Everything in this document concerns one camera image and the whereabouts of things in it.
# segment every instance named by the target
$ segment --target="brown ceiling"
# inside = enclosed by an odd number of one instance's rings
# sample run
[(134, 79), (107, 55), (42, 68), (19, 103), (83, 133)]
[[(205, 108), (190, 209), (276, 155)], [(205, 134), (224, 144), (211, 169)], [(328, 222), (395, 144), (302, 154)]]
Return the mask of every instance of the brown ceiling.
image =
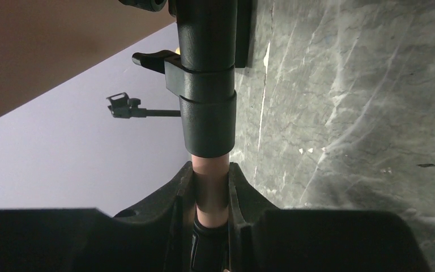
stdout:
[(0, 1), (0, 116), (172, 21), (117, 0)]

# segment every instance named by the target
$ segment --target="marble floor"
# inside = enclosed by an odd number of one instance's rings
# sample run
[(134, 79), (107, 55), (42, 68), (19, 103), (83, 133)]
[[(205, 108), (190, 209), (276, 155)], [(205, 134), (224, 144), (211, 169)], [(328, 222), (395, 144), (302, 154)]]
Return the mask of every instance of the marble floor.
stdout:
[(435, 271), (435, 0), (257, 0), (238, 162), (279, 207), (401, 215)]

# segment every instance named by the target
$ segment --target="gray wall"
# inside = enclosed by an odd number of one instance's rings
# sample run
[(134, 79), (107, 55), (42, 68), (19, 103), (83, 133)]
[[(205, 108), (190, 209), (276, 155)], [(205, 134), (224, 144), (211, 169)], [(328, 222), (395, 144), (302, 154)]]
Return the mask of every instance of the gray wall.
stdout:
[(148, 109), (178, 109), (164, 76), (134, 52), (178, 47), (172, 24), (0, 118), (0, 209), (98, 207), (115, 214), (187, 161), (179, 118), (115, 119), (119, 92)]

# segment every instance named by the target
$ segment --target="black knob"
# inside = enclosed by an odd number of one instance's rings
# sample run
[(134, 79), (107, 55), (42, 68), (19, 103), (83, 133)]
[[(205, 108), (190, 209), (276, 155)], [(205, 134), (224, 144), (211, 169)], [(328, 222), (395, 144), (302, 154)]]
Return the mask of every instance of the black knob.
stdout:
[(119, 2), (152, 12), (160, 11), (166, 5), (166, 0), (119, 0)]

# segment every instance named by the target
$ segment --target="gray marble surface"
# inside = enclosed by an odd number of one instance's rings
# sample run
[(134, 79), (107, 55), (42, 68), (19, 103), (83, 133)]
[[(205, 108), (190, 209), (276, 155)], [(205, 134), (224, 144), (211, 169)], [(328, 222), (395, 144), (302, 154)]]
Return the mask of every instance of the gray marble surface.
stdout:
[(236, 147), (279, 207), (401, 215), (435, 271), (435, 0), (258, 0)]

